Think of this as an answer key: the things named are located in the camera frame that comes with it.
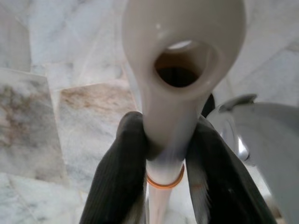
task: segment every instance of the marble floor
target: marble floor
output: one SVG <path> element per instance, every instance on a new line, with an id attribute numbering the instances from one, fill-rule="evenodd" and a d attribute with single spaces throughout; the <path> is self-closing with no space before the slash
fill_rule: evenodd
<path id="1" fill-rule="evenodd" d="M 0 223 L 79 222 L 121 117 L 141 110 L 121 46 L 126 2 L 0 0 Z M 244 47 L 216 103 L 257 93 L 259 102 L 299 106 L 299 2 L 245 3 Z M 186 176 L 167 217 L 195 223 Z"/>

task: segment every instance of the pipe opening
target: pipe opening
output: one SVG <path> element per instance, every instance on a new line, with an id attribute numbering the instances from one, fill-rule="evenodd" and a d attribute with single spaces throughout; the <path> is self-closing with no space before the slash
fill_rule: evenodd
<path id="1" fill-rule="evenodd" d="M 155 61 L 158 76 L 168 85 L 177 88 L 195 83 L 202 75 L 210 47 L 194 41 L 175 43 Z"/>

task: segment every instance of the orange rubber ring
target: orange rubber ring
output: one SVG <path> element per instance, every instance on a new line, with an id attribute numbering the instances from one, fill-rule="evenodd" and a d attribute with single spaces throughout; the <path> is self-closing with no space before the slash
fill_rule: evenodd
<path id="1" fill-rule="evenodd" d="M 153 187 L 155 187 L 155 188 L 158 188 L 158 189 L 171 189 L 171 188 L 174 188 L 175 186 L 177 186 L 180 182 L 181 182 L 181 180 L 182 180 L 182 178 L 183 178 L 183 175 L 184 175 L 184 170 L 185 170 L 185 166 L 183 165 L 182 166 L 182 169 L 181 169 L 181 172 L 179 173 L 179 176 L 178 176 L 178 178 L 174 181 L 174 182 L 172 182 L 172 183 L 170 183 L 170 184 L 159 184 L 159 183 L 156 183 L 156 182 L 154 182 L 147 174 L 146 174 L 146 176 L 147 176 L 147 182 L 151 185 L 151 186 L 153 186 Z"/>

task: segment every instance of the white ceramic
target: white ceramic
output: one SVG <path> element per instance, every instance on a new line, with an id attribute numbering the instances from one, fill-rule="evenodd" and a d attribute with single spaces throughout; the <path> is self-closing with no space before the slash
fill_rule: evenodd
<path id="1" fill-rule="evenodd" d="M 167 185 L 178 178 L 198 115 L 236 60 L 245 24 L 242 0 L 128 1 L 122 41 L 141 92 L 152 154 L 160 153 L 147 160 L 147 174 L 154 182 Z M 157 70 L 174 67 L 190 71 L 196 81 L 175 87 L 171 77 L 166 83 Z M 187 79 L 186 74 L 177 78 L 176 84 Z M 150 223 L 159 223 L 151 217 Z"/>

